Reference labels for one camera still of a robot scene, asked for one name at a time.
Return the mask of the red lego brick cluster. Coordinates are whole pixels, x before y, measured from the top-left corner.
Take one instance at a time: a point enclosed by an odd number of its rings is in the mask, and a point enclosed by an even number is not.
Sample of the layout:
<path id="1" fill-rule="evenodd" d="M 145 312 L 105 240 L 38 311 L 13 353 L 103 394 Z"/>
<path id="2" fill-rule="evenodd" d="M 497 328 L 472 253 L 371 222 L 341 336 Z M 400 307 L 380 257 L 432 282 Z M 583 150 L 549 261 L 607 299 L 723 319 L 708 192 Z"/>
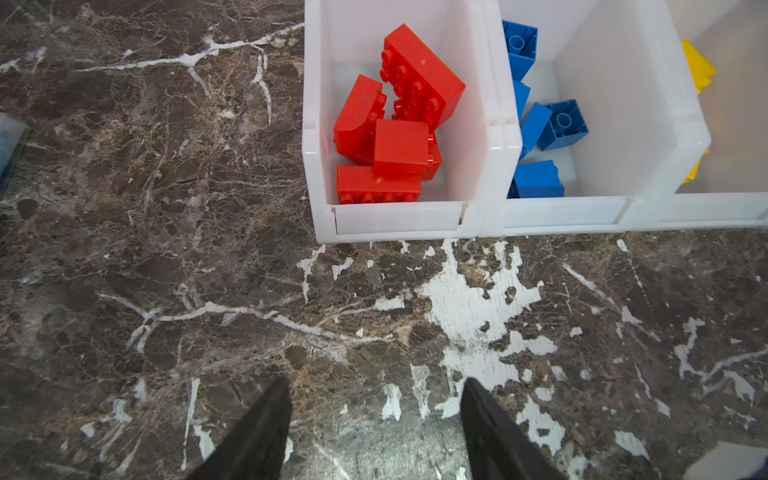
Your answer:
<path id="1" fill-rule="evenodd" d="M 339 203 L 415 202 L 422 193 L 422 183 L 433 179 L 440 165 L 437 139 L 427 124 L 379 120 L 372 162 L 337 168 Z"/>

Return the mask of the blue lego brick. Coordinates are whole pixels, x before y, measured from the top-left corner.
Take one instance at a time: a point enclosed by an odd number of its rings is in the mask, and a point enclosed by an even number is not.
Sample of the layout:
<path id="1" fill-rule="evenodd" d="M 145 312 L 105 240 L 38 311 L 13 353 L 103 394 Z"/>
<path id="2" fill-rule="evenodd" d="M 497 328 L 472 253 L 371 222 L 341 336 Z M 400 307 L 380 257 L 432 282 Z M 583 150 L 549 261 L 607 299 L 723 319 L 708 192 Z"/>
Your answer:
<path id="1" fill-rule="evenodd" d="M 537 142 L 541 151 L 570 147 L 589 134 L 575 99 L 547 104 L 546 108 L 552 115 Z"/>
<path id="2" fill-rule="evenodd" d="M 522 82 L 536 61 L 538 29 L 502 21 L 512 78 Z"/>
<path id="3" fill-rule="evenodd" d="M 565 187 L 552 160 L 519 165 L 507 194 L 508 199 L 560 198 Z"/>

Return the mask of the blue lego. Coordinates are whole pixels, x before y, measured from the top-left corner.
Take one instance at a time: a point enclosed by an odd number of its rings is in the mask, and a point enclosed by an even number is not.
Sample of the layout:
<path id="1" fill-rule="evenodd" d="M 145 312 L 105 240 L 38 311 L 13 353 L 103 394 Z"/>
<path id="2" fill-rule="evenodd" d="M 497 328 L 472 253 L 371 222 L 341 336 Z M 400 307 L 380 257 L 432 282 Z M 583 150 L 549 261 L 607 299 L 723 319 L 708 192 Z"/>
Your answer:
<path id="1" fill-rule="evenodd" d="M 520 160 L 524 159 L 534 150 L 551 116 L 552 110 L 540 103 L 535 103 L 525 116 L 521 125 L 522 149 L 519 156 Z"/>

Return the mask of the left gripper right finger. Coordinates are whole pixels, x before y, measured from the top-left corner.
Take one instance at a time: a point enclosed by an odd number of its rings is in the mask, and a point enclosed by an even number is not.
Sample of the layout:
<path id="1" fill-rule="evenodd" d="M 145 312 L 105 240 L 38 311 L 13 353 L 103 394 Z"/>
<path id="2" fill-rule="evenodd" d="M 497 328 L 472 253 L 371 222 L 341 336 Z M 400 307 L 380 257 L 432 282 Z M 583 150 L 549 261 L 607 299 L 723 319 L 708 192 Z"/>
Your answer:
<path id="1" fill-rule="evenodd" d="M 460 417 L 474 479 L 556 480 L 564 477 L 475 378 L 464 383 Z"/>

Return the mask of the red long lego brick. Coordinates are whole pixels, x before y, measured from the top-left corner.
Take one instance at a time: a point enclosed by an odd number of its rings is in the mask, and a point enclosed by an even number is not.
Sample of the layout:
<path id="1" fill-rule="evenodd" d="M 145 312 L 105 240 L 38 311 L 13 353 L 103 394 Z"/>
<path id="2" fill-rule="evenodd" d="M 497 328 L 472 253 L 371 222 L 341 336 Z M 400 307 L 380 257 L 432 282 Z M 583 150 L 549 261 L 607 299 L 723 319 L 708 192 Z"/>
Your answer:
<path id="1" fill-rule="evenodd" d="M 385 38 L 381 59 L 380 77 L 397 97 L 393 120 L 434 131 L 453 115 L 466 85 L 406 24 Z"/>

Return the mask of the white bin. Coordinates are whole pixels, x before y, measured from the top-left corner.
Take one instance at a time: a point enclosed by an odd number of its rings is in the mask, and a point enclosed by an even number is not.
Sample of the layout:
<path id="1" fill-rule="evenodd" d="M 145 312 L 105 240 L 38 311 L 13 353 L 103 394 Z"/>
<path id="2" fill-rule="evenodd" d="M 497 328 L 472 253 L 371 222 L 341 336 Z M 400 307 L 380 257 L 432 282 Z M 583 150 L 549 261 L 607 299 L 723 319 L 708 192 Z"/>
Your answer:
<path id="1" fill-rule="evenodd" d="M 538 29 L 536 61 L 512 78 L 521 125 L 535 103 L 575 99 L 589 134 L 566 148 L 517 157 L 486 236 L 635 230 L 638 205 L 663 164 L 693 142 L 692 80 L 663 1 L 494 1 L 501 19 Z M 560 198 L 508 199 L 519 165 L 552 160 Z"/>
<path id="2" fill-rule="evenodd" d="M 688 40 L 716 68 L 684 100 L 693 143 L 663 164 L 639 203 L 641 230 L 764 227 L 767 224 L 767 4 L 670 1 L 677 40 Z M 701 165 L 697 178 L 683 181 Z"/>
<path id="3" fill-rule="evenodd" d="M 443 163 L 412 203 L 342 205 L 333 126 L 359 75 L 376 77 L 384 39 L 409 26 L 465 83 L 438 130 Z M 506 197 L 521 135 L 494 1 L 309 1 L 304 6 L 302 155 L 321 243 L 471 238 Z"/>

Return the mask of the blue lego brick front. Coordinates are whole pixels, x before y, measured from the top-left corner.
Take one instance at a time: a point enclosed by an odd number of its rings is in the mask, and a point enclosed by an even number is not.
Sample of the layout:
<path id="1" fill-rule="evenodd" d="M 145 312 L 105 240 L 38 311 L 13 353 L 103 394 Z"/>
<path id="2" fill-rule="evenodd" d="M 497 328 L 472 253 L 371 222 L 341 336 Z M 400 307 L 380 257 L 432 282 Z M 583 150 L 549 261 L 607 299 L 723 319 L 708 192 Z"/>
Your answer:
<path id="1" fill-rule="evenodd" d="M 537 142 L 541 151 L 570 147 L 589 134 L 575 99 L 547 104 L 546 108 L 552 115 Z"/>

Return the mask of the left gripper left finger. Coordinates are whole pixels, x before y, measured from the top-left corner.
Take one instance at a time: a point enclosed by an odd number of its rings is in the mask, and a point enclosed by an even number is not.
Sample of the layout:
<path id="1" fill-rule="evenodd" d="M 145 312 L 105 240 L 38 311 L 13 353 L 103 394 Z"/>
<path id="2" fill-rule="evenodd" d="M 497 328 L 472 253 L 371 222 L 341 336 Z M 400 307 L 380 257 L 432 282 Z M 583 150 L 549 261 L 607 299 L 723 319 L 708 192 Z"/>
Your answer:
<path id="1" fill-rule="evenodd" d="M 280 478 L 292 415 L 289 382 L 276 378 L 189 480 Z"/>

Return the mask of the white left bin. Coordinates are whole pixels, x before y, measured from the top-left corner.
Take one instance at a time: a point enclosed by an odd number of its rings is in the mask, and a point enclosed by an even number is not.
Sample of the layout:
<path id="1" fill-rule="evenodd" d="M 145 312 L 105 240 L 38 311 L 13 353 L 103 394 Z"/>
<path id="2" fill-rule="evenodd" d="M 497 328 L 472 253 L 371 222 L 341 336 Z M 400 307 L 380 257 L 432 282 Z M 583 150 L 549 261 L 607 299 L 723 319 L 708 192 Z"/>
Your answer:
<path id="1" fill-rule="evenodd" d="M 409 26 L 465 83 L 438 130 L 443 163 L 412 203 L 342 205 L 333 126 L 359 75 L 376 77 L 384 39 Z M 309 1 L 304 6 L 302 155 L 321 243 L 471 238 L 506 197 L 521 135 L 494 1 Z"/>

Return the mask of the small yellow lego brick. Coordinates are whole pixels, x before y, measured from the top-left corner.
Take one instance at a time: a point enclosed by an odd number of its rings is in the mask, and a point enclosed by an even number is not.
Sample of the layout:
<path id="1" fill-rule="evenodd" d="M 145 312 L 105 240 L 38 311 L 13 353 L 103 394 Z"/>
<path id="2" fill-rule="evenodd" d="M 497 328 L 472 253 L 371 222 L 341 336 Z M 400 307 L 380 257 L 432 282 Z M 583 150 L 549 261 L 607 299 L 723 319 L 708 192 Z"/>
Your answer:
<path id="1" fill-rule="evenodd" d="M 695 167 L 690 171 L 690 173 L 687 175 L 687 177 L 683 181 L 684 184 L 690 183 L 697 178 L 700 165 L 701 165 L 701 161 L 698 161 Z"/>

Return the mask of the white middle bin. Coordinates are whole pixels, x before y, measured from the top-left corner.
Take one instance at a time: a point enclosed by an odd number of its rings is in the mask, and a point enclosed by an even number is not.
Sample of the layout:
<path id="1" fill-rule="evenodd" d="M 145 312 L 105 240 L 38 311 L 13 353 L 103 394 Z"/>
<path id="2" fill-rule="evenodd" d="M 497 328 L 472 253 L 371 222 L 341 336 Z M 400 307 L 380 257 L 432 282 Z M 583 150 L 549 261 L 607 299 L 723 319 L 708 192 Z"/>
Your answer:
<path id="1" fill-rule="evenodd" d="M 486 236 L 635 230 L 638 205 L 663 164 L 693 142 L 692 80 L 663 1 L 494 1 L 501 19 L 538 29 L 536 61 L 512 78 L 521 125 L 535 103 L 575 99 L 589 134 L 566 148 L 517 157 Z M 552 160 L 560 198 L 508 199 L 519 165 Z"/>

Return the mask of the white right bin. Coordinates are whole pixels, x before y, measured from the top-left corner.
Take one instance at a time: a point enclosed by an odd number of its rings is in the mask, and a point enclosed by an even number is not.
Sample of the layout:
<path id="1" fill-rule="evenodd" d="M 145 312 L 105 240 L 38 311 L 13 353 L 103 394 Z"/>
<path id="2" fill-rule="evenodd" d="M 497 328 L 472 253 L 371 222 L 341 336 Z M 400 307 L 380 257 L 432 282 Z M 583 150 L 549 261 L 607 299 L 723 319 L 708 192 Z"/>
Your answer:
<path id="1" fill-rule="evenodd" d="M 677 40 L 688 40 L 716 68 L 684 100 L 693 143 L 663 164 L 639 203 L 641 230 L 764 227 L 767 224 L 767 4 L 670 1 Z M 701 165 L 697 178 L 683 181 Z"/>

